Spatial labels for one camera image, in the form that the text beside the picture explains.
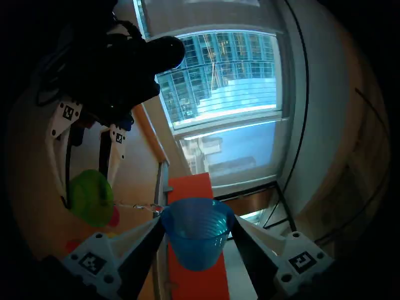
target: window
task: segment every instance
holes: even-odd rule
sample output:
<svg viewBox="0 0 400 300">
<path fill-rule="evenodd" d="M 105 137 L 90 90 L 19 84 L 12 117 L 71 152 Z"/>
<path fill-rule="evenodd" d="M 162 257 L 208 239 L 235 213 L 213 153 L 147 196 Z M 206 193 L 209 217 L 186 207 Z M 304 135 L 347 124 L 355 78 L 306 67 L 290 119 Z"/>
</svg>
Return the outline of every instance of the window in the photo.
<svg viewBox="0 0 400 300">
<path fill-rule="evenodd" d="M 184 63 L 157 76 L 173 129 L 246 112 L 279 111 L 272 39 L 254 31 L 181 37 Z"/>
<path fill-rule="evenodd" d="M 277 98 L 276 38 L 234 30 L 180 38 L 184 63 L 157 78 L 191 172 L 208 172 L 215 195 L 237 179 L 269 181 L 285 153 L 287 124 Z"/>
</svg>

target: white wall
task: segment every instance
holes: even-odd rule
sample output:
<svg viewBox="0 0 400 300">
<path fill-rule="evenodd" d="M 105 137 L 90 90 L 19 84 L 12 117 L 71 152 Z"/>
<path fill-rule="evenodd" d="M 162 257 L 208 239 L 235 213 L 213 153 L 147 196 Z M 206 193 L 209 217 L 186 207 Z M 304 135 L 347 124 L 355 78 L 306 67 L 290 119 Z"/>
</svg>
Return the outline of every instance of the white wall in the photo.
<svg viewBox="0 0 400 300">
<path fill-rule="evenodd" d="M 305 60 L 301 40 L 287 5 L 278 1 L 285 19 L 295 69 L 295 111 L 287 159 L 279 180 L 289 176 L 303 125 L 306 102 Z M 362 102 L 354 88 L 361 85 L 358 57 L 351 39 L 343 39 L 330 13 L 316 1 L 289 1 L 296 14 L 308 56 L 309 103 L 306 128 L 292 177 L 285 192 L 292 214 L 335 184 L 352 151 L 361 123 Z"/>
<path fill-rule="evenodd" d="M 344 30 L 339 30 L 339 35 L 344 41 L 350 39 Z M 352 57 L 351 54 L 356 55 L 355 48 L 346 47 L 345 50 L 350 52 L 348 57 Z M 386 123 L 386 128 L 389 128 L 385 104 L 375 74 L 364 55 L 362 53 L 357 55 L 359 55 L 362 68 L 362 85 L 359 89 L 378 111 Z M 359 96 L 358 99 L 353 100 L 355 103 L 356 101 L 363 102 Z M 357 143 L 347 158 L 348 168 L 343 170 L 338 183 L 328 195 L 316 195 L 314 198 L 320 201 L 313 201 L 296 217 L 298 230 L 312 239 L 318 239 L 351 219 L 376 192 L 377 186 L 387 171 L 390 157 L 390 148 L 382 124 L 377 120 L 374 112 L 364 104 Z M 324 250 L 338 256 L 351 250 L 353 246 L 351 241 L 357 241 L 375 216 L 385 191 L 384 184 L 381 191 L 374 197 L 374 201 L 370 202 L 364 212 L 351 223 L 351 226 L 335 239 L 335 243 L 329 244 L 330 247 Z"/>
</svg>

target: blue plastic cup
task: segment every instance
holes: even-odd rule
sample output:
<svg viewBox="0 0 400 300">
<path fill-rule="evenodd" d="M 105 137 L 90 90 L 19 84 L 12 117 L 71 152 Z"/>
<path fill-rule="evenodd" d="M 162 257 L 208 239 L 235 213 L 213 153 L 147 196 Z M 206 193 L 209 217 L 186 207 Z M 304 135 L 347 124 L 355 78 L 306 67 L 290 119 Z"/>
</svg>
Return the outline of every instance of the blue plastic cup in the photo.
<svg viewBox="0 0 400 300">
<path fill-rule="evenodd" d="M 176 201 L 161 215 L 179 263 L 192 271 L 203 271 L 215 265 L 234 219 L 229 206 L 206 198 Z"/>
</svg>

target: red object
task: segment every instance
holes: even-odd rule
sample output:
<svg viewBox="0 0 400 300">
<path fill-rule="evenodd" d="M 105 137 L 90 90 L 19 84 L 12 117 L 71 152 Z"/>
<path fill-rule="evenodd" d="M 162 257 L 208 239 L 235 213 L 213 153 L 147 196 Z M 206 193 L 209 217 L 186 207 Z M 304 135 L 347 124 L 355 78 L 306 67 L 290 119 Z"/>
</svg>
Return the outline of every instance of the red object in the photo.
<svg viewBox="0 0 400 300">
<path fill-rule="evenodd" d="M 117 206 L 114 205 L 114 211 L 112 213 L 111 220 L 108 222 L 108 226 L 116 227 L 120 223 L 120 212 Z"/>
<path fill-rule="evenodd" d="M 168 185 L 173 188 L 168 193 L 168 204 L 185 198 L 212 199 L 214 197 L 208 173 L 173 178 L 168 181 Z M 230 299 L 223 254 L 211 268 L 195 272 L 181 266 L 169 244 L 168 269 L 172 300 Z"/>
<path fill-rule="evenodd" d="M 68 252 L 68 254 L 72 253 L 80 244 L 82 241 L 78 238 L 76 239 L 71 239 L 66 242 L 65 249 Z"/>
</svg>

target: glass building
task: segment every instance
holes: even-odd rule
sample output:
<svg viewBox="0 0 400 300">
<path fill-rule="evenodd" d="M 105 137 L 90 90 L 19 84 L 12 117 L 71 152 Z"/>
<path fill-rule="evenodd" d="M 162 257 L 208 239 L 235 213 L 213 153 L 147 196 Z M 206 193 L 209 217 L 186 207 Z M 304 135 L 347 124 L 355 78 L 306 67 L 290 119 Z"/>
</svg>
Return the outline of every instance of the glass building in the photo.
<svg viewBox="0 0 400 300">
<path fill-rule="evenodd" d="M 175 129 L 198 120 L 277 108 L 269 35 L 215 31 L 180 39 L 186 50 L 182 64 L 157 76 Z"/>
</svg>

